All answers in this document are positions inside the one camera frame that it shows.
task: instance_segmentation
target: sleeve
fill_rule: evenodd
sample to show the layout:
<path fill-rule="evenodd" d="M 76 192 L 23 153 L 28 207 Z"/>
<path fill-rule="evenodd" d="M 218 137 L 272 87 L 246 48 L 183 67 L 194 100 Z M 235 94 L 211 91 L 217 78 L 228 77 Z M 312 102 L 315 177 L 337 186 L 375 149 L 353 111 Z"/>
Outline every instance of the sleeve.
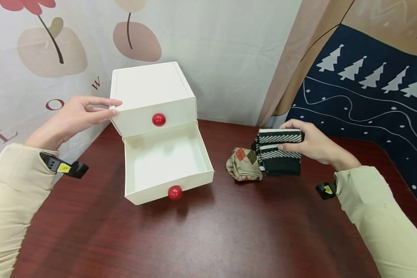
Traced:
<path fill-rule="evenodd" d="M 44 151 L 10 144 L 0 154 L 0 278 L 9 277 L 32 217 L 48 197 L 55 173 L 40 158 Z"/>
<path fill-rule="evenodd" d="M 357 226 L 382 278 L 417 278 L 417 229 L 374 167 L 335 173 L 341 208 Z"/>

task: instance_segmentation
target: folded sock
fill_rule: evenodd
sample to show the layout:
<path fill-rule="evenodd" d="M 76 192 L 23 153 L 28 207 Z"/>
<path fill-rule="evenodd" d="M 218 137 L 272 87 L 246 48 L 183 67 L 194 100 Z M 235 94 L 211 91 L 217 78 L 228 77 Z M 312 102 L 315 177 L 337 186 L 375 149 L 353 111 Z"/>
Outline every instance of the folded sock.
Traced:
<path fill-rule="evenodd" d="M 261 157 L 268 176 L 299 175 L 301 153 L 286 152 L 278 147 L 262 147 Z"/>
<path fill-rule="evenodd" d="M 255 151 L 236 147 L 226 163 L 227 171 L 237 181 L 261 181 L 262 173 L 258 166 Z"/>
<path fill-rule="evenodd" d="M 301 153 L 278 149 L 282 143 L 300 143 L 303 134 L 299 129 L 260 129 L 252 149 L 258 157 L 259 169 L 268 176 L 299 175 Z"/>

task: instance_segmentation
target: red ball knob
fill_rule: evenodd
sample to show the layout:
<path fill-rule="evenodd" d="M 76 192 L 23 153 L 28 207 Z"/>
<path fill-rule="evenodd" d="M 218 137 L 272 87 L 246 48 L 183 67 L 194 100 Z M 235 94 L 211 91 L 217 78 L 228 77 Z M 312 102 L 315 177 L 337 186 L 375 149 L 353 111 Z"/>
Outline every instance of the red ball knob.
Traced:
<path fill-rule="evenodd" d="M 179 185 L 174 185 L 168 189 L 168 197 L 173 201 L 179 200 L 182 196 L 182 188 Z"/>
<path fill-rule="evenodd" d="M 156 113 L 153 115 L 153 125 L 155 126 L 163 126 L 165 125 L 165 116 L 161 113 Z"/>

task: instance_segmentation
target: white drawer box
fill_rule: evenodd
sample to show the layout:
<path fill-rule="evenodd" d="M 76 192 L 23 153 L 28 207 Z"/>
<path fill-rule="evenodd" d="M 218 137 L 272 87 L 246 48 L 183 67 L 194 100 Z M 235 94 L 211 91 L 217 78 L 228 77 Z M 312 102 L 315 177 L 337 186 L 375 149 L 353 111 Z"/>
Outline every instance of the white drawer box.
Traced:
<path fill-rule="evenodd" d="M 177 62 L 114 70 L 110 97 L 123 101 L 112 107 L 120 111 L 112 122 L 125 145 L 127 199 L 140 205 L 176 185 L 185 191 L 213 181 L 196 98 Z"/>

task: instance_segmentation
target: black wrist device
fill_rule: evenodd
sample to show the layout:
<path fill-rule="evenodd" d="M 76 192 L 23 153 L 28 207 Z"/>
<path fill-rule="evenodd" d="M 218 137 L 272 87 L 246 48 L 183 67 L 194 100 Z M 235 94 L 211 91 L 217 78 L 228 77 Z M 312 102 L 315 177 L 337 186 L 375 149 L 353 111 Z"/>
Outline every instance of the black wrist device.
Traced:
<path fill-rule="evenodd" d="M 315 187 L 323 200 L 332 199 L 337 196 L 337 182 L 322 182 Z"/>
<path fill-rule="evenodd" d="M 75 161 L 73 164 L 68 164 L 67 162 L 49 153 L 41 152 L 40 156 L 48 169 L 56 173 L 64 173 L 65 175 L 71 176 L 73 178 L 82 178 L 86 171 L 89 169 L 88 166 L 80 161 Z"/>

